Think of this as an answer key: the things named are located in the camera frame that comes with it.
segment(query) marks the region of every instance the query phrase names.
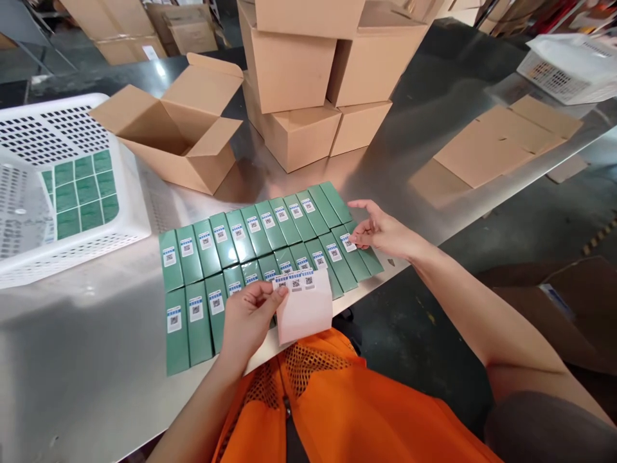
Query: orange vest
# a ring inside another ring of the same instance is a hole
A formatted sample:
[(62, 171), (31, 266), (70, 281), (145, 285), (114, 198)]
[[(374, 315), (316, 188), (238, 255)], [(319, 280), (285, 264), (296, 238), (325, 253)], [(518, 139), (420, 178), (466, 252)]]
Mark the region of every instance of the orange vest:
[(315, 462), (501, 462), (441, 400), (366, 368), (335, 329), (244, 377), (214, 462), (285, 462), (285, 399)]

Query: green box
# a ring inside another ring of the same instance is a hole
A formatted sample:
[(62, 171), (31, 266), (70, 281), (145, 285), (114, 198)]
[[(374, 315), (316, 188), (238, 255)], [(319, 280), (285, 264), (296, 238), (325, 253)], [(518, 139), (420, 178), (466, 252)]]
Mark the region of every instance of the green box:
[(300, 238), (300, 233), (298, 233), (298, 229), (294, 224), (294, 219), (291, 218), (283, 198), (271, 199), (270, 207), (274, 211), (276, 222), (283, 232), (287, 245), (291, 246), (292, 244), (302, 241)]
[(300, 193), (296, 193), (296, 196), (298, 197), (298, 200), (302, 205), (302, 209), (304, 209), (304, 212), (308, 217), (308, 221), (310, 222), (311, 227), (313, 227), (315, 234), (319, 236), (328, 233), (330, 231), (330, 228), (321, 216), (321, 212), (319, 212), (317, 206), (313, 202), (313, 198), (311, 198), (309, 191), (304, 190)]
[(210, 217), (210, 226), (212, 227), (214, 243), (217, 245), (221, 268), (238, 264), (238, 255), (231, 239), (231, 230), (229, 229), (225, 213), (220, 212)]
[(167, 319), (167, 376), (171, 376), (188, 370), (191, 366), (188, 353), (184, 288), (176, 289), (165, 295), (165, 315)]
[(328, 259), (328, 265), (334, 270), (336, 279), (341, 285), (341, 289), (346, 293), (347, 291), (357, 288), (358, 283), (353, 277), (352, 270), (349, 268), (345, 258), (341, 255), (339, 241), (334, 239), (334, 235), (332, 235), (332, 233), (320, 236), (319, 241), (325, 251), (326, 258)]
[(212, 227), (208, 219), (193, 224), (193, 231), (197, 239), (197, 252), (201, 261), (201, 270), (204, 278), (211, 277), (220, 272), (220, 260), (217, 247), (212, 236)]
[(201, 270), (199, 253), (195, 249), (197, 241), (195, 240), (193, 226), (187, 225), (178, 228), (175, 234), (178, 240), (178, 248), (180, 249), (180, 263), (182, 264), (184, 284), (190, 285), (196, 281), (203, 280), (204, 273)]
[(291, 255), (289, 248), (274, 251), (274, 258), (280, 275), (298, 270), (294, 257)]
[[(242, 218), (244, 219), (246, 229), (249, 231), (248, 234), (251, 239), (251, 244), (253, 245), (255, 255), (257, 257), (261, 257), (270, 254), (270, 252), (272, 252), (272, 248), (268, 242), (268, 236), (266, 236), (265, 230), (262, 228), (262, 222), (259, 220), (259, 215), (257, 214), (257, 209), (255, 206), (245, 207), (240, 209), (240, 212), (242, 213)], [(274, 222), (274, 217), (270, 216), (269, 223), (276, 225)]]
[(274, 218), (270, 201), (262, 201), (255, 204), (255, 209), (257, 209), (257, 214), (259, 214), (259, 218), (262, 220), (262, 226), (264, 227), (265, 235), (268, 237), (270, 248), (273, 251), (284, 248), (287, 245), (287, 241), (285, 241), (278, 221)]
[(272, 281), (276, 275), (279, 275), (280, 270), (274, 254), (269, 254), (257, 260), (259, 262), (259, 268), (262, 271), (264, 281)]
[(339, 216), (334, 212), (334, 208), (319, 185), (310, 186), (308, 192), (311, 198), (313, 198), (313, 204), (317, 206), (328, 228), (334, 228), (342, 224)]
[[(347, 233), (351, 235), (357, 226), (358, 224), (356, 222), (347, 222), (345, 224), (345, 229), (347, 230)], [(360, 257), (362, 257), (362, 261), (364, 262), (364, 265), (366, 265), (366, 268), (371, 276), (377, 275), (378, 273), (384, 271), (384, 268), (375, 255), (373, 248), (369, 246), (365, 250), (358, 249), (358, 252), (360, 253)]]
[(371, 273), (368, 271), (368, 268), (366, 268), (366, 264), (362, 260), (355, 244), (349, 241), (350, 233), (347, 232), (345, 225), (333, 228), (332, 234), (338, 240), (341, 254), (343, 254), (349, 268), (352, 270), (355, 280), (357, 282), (361, 282), (369, 279), (371, 277)]
[(241, 264), (257, 258), (251, 239), (249, 238), (246, 227), (244, 226), (244, 218), (240, 209), (230, 211), (227, 214), (227, 223), (231, 230), (233, 244), (236, 247), (236, 254)]
[(188, 352), (191, 367), (214, 357), (210, 316), (206, 301), (206, 285), (203, 281), (185, 288), (186, 318), (188, 325)]
[(237, 293), (244, 287), (244, 277), (242, 276), (242, 268), (240, 266), (233, 266), (223, 270), (223, 277), (225, 277), (227, 297), (231, 297), (233, 293)]
[(223, 345), (223, 328), (225, 327), (225, 305), (227, 304), (227, 289), (222, 273), (206, 278), (206, 294), (210, 309), (210, 329), (214, 352), (218, 354)]
[(263, 281), (262, 271), (259, 268), (259, 264), (256, 260), (242, 264), (242, 276), (244, 277), (244, 284), (249, 285), (257, 280)]
[(302, 212), (302, 206), (300, 205), (298, 197), (296, 195), (285, 196), (283, 201), (285, 201), (285, 205), (289, 209), (291, 217), (294, 219), (294, 224), (296, 224), (302, 241), (315, 239), (317, 237), (315, 230), (313, 230), (313, 227), (310, 225), (309, 218)]
[(328, 201), (330, 201), (330, 205), (334, 209), (334, 212), (336, 212), (336, 215), (338, 216), (341, 223), (343, 224), (351, 222), (353, 218), (349, 212), (349, 208), (347, 207), (347, 204), (343, 201), (343, 198), (341, 198), (341, 196), (339, 195), (339, 192), (336, 190), (336, 188), (334, 188), (332, 182), (322, 183), (320, 187), (323, 193), (326, 195), (326, 198), (328, 198)]
[(336, 274), (334, 273), (334, 269), (332, 266), (328, 265), (328, 258), (321, 247), (321, 243), (318, 239), (311, 240), (305, 243), (307, 247), (307, 251), (313, 260), (313, 267), (316, 269), (328, 269), (328, 278), (330, 279), (330, 288), (332, 290), (332, 300), (338, 299), (342, 297), (343, 290), (341, 289), (341, 285), (336, 278)]
[(159, 235), (159, 248), (163, 265), (163, 283), (165, 283), (165, 292), (169, 293), (184, 286), (175, 230), (166, 231)]

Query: closed cardboard box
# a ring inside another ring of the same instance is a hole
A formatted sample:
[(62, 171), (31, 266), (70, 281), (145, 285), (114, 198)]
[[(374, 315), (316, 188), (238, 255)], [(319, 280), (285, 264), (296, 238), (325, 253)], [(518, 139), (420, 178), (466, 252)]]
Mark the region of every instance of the closed cardboard box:
[(427, 30), (393, 3), (367, 0), (355, 38), (336, 46), (328, 99), (336, 107), (388, 100)]
[(242, 121), (220, 117), (238, 87), (235, 64), (194, 53), (159, 100), (127, 86), (90, 115), (159, 177), (214, 194), (233, 166), (229, 139)]
[(246, 0), (238, 0), (238, 14), (246, 64), (261, 111), (323, 106), (336, 39), (260, 32), (255, 5)]

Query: stainless steel table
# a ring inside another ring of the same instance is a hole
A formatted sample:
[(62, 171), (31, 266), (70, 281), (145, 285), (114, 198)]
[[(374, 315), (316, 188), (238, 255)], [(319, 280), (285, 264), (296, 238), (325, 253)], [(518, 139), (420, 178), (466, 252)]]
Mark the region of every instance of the stainless steel table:
[[(510, 175), (466, 190), (430, 159), (475, 116), (534, 93), (523, 79), (509, 76), (523, 55), (466, 26), (435, 24), (368, 150), (287, 175), (245, 123), (233, 138), (237, 164), (214, 197), (167, 185), (143, 169), (152, 222), (158, 230), (173, 228), (331, 180), (344, 199), (374, 199), (439, 245), (617, 125), (613, 100), (568, 109), (584, 114), (585, 122), (569, 142)], [(220, 57), (242, 60), (242, 50)], [(160, 96), (185, 66), (179, 58), (50, 78), (33, 83), (28, 101), (113, 93), (128, 83)], [(224, 115), (246, 119), (242, 92)], [(364, 217), (360, 211), (353, 215)], [(335, 313), (407, 265), (380, 259), (386, 271), (336, 301)], [(212, 362), (166, 377), (163, 300), (156, 236), (36, 284), (1, 291), (0, 461), (108, 463), (166, 429)], [(249, 368), (277, 351), (271, 331)]]

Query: white plastic basket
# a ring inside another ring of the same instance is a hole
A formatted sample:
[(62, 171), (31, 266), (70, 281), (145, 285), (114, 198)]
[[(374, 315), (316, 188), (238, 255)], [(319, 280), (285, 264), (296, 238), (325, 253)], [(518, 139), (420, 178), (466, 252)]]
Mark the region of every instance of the white plastic basket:
[[(92, 93), (0, 111), (0, 159), (15, 161), (0, 165), (0, 209), (4, 205), (13, 214), (10, 224), (0, 216), (0, 289), (40, 280), (152, 233), (133, 153), (88, 115), (106, 99)], [(23, 242), (28, 236), (16, 233), (15, 224), (27, 225), (20, 223), (24, 210), (15, 211), (26, 204), (22, 184), (31, 181), (32, 172), (40, 176), (41, 170), (104, 150), (111, 155), (116, 217), (34, 248)], [(30, 167), (24, 168), (24, 162)]]
[(585, 34), (539, 35), (517, 72), (565, 105), (617, 96), (617, 50)]

